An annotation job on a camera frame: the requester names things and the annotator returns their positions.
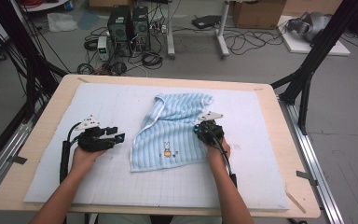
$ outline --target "desktop computer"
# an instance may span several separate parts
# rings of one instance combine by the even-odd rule
[[[130,6],[113,6],[107,28],[114,51],[119,56],[131,56],[130,42],[134,33]]]
[[[150,50],[150,32],[147,7],[135,7],[132,11],[136,50]]]

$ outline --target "electronic equipment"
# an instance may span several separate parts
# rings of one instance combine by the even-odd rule
[[[112,42],[125,42],[133,39],[130,6],[113,6],[112,13],[107,22],[107,28]]]
[[[113,51],[121,57],[131,56],[130,46],[134,38],[130,6],[113,6],[107,22]]]
[[[136,50],[150,50],[150,32],[147,7],[135,7],[132,11]]]
[[[321,12],[305,12],[300,18],[291,19],[287,23],[287,30],[295,30],[308,42],[313,43],[315,41],[314,38],[324,30],[330,19],[331,17],[325,16]]]
[[[98,54],[100,55],[100,60],[106,62],[109,59],[109,50],[107,47],[107,37],[100,36],[98,37]]]
[[[192,20],[191,23],[199,29],[205,29],[207,27],[213,27],[220,22],[222,17],[220,16],[204,16]]]

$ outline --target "concrete floor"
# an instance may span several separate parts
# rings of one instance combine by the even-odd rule
[[[173,24],[191,27],[193,14],[181,6]],[[49,12],[63,12],[56,8]],[[90,31],[103,27],[107,19],[96,11],[77,8],[69,12],[82,23],[80,29],[71,32],[46,33],[45,38],[60,55],[70,71],[85,62],[84,37]],[[45,20],[43,14],[37,20]],[[175,33],[176,58],[169,60],[166,46],[161,55],[163,65],[158,70],[132,69],[127,76],[164,77],[182,79],[219,80],[234,82],[272,83],[297,70],[307,55],[288,52],[284,44],[265,46],[251,50],[241,56],[231,54],[225,60],[212,34]],[[358,223],[358,48],[341,40],[351,52],[350,57],[328,56],[312,80],[307,129],[315,153],[324,170],[328,185],[335,197],[345,223]],[[62,67],[45,48],[50,62]],[[0,133],[23,105],[25,98],[21,84],[10,60],[0,61]],[[32,212],[14,213],[0,211],[0,223],[25,223],[34,215]],[[71,215],[69,223],[77,223],[82,216]],[[308,219],[309,223],[328,223],[324,215]],[[288,223],[283,218],[260,218],[255,223]]]

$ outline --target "white desk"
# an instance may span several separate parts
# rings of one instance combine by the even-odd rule
[[[80,83],[111,83],[121,85],[163,86],[209,88],[216,90],[253,91],[259,100],[266,123],[270,142],[280,168],[290,210],[284,212],[251,211],[254,217],[318,217],[321,214],[309,180],[296,176],[296,171],[304,172],[296,150],[296,145],[289,132],[275,93],[270,85],[254,83],[234,83],[200,80],[180,80],[140,77],[96,77],[68,75],[54,93],[47,108],[35,125],[19,156],[28,161],[21,165],[13,163],[0,185],[0,210],[35,211],[41,203],[23,201],[36,167],[47,148],[63,114],[71,104]],[[110,206],[95,204],[73,204],[71,212],[86,213],[122,213],[122,214],[160,214],[188,216],[220,216],[215,208],[184,208],[154,206]]]

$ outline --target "towel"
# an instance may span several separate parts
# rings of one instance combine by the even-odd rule
[[[213,97],[203,93],[159,94],[131,149],[133,172],[205,161],[205,145],[194,134],[197,117]]]

